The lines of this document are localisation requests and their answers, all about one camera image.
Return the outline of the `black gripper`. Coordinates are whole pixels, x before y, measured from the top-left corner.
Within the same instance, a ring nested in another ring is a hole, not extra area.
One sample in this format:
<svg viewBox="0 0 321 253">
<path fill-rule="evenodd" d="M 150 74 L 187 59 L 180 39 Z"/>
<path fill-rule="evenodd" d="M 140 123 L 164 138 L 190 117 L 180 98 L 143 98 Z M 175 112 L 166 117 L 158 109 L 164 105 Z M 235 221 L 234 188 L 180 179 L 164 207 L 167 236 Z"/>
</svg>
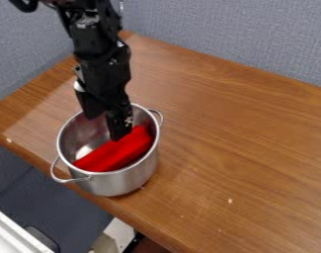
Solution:
<svg viewBox="0 0 321 253">
<path fill-rule="evenodd" d="M 131 80 L 130 48 L 113 47 L 108 54 L 79 62 L 81 76 L 73 84 L 75 96 L 88 120 L 105 111 L 105 122 L 112 141 L 122 139 L 132 129 L 132 108 L 126 93 Z"/>
</svg>

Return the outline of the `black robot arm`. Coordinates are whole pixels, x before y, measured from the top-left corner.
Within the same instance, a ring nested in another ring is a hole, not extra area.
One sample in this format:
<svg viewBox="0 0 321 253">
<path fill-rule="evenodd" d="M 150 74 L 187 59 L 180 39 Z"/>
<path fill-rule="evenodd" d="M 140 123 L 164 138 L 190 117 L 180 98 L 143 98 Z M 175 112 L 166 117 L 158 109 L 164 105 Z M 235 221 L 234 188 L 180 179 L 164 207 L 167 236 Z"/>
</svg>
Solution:
<svg viewBox="0 0 321 253">
<path fill-rule="evenodd" d="M 24 13 L 43 3 L 57 13 L 73 46 L 73 92 L 88 120 L 104 116 L 109 137 L 132 128 L 132 106 L 126 92 L 131 80 L 131 50 L 119 38 L 122 19 L 109 0 L 9 0 Z"/>
</svg>

